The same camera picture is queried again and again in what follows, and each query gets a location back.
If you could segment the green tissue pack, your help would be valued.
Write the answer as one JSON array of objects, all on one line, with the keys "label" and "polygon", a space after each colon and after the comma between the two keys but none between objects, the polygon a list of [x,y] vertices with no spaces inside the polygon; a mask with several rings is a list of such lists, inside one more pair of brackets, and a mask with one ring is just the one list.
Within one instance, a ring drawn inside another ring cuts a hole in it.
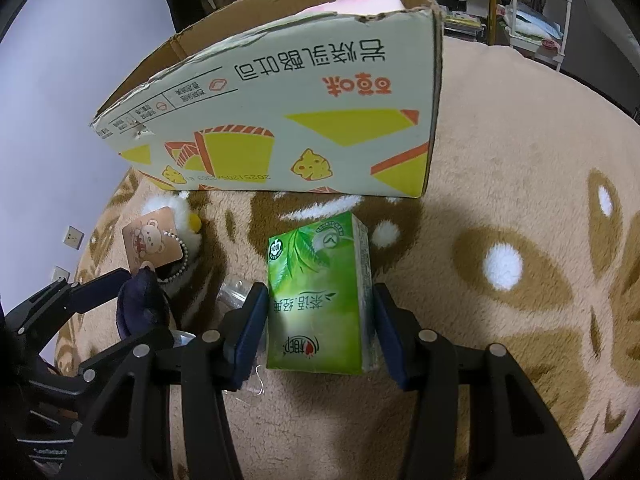
[{"label": "green tissue pack", "polygon": [[270,370],[360,375],[378,364],[368,230],[351,212],[270,237]]}]

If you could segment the white utility cart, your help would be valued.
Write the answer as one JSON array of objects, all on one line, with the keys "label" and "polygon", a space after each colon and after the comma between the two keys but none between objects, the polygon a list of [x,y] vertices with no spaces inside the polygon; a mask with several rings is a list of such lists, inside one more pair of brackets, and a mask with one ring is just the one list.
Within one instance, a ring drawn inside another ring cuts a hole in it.
[{"label": "white utility cart", "polygon": [[565,60],[573,0],[509,0],[502,24],[509,46],[559,72]]}]

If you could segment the printed cardboard box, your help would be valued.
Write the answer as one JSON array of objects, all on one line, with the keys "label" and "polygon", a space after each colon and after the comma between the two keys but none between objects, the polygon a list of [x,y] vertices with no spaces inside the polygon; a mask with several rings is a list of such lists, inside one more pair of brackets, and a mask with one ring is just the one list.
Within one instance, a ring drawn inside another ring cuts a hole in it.
[{"label": "printed cardboard box", "polygon": [[442,88],[435,0],[373,16],[333,0],[238,0],[170,37],[113,92],[94,132],[171,191],[417,198]]}]

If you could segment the white fluffy chick plush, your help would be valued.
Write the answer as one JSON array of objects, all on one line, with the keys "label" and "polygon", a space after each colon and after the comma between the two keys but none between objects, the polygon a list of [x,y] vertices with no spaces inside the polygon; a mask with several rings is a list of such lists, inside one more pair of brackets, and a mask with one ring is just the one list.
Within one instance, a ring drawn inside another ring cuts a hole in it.
[{"label": "white fluffy chick plush", "polygon": [[180,289],[186,287],[201,252],[203,225],[200,216],[189,204],[189,198],[193,196],[194,193],[189,191],[155,195],[150,197],[141,209],[142,214],[149,214],[168,207],[174,215],[174,226],[170,230],[178,237],[183,258],[156,271],[160,278],[160,287],[169,297],[176,296]]}]

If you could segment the beige patterned rug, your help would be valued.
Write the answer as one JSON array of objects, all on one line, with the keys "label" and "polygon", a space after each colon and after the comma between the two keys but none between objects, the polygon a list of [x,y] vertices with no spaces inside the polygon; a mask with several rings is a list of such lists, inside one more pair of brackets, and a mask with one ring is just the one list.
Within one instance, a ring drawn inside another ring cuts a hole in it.
[{"label": "beige patterned rug", "polygon": [[[226,275],[265,278],[270,236],[352,211],[396,304],[455,344],[504,344],[597,478],[639,414],[639,126],[514,50],[446,38],[434,147],[420,200],[189,193],[203,248],[178,324],[213,327]],[[244,477],[396,479],[416,395],[382,361],[225,396]]]}]

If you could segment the pink cube plush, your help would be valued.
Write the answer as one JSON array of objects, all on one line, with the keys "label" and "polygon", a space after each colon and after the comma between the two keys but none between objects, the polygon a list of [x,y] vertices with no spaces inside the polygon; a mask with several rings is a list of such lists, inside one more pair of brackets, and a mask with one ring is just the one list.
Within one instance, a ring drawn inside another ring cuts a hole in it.
[{"label": "pink cube plush", "polygon": [[341,15],[373,16],[405,10],[401,0],[333,0],[310,6],[298,15],[335,13]]}]

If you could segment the white wall socket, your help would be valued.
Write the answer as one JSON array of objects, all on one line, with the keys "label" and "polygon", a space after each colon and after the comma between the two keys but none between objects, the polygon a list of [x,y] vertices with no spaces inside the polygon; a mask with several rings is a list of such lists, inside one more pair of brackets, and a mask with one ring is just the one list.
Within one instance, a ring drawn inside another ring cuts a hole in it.
[{"label": "white wall socket", "polygon": [[70,281],[70,271],[63,269],[60,266],[54,266],[52,271],[51,281],[56,282],[56,281],[62,281],[62,280],[66,282]]},{"label": "white wall socket", "polygon": [[73,248],[73,250],[78,250],[84,237],[84,232],[81,232],[81,230],[76,229],[74,226],[68,226],[63,237],[63,244]]}]

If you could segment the bear picture hang tag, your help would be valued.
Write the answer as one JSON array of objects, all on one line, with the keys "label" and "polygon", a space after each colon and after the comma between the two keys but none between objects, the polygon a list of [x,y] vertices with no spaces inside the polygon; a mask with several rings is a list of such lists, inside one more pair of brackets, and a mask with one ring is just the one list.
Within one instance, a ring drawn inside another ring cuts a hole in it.
[{"label": "bear picture hang tag", "polygon": [[129,270],[136,274],[142,264],[154,268],[180,261],[186,251],[176,233],[174,212],[163,207],[134,219],[122,228]]}]

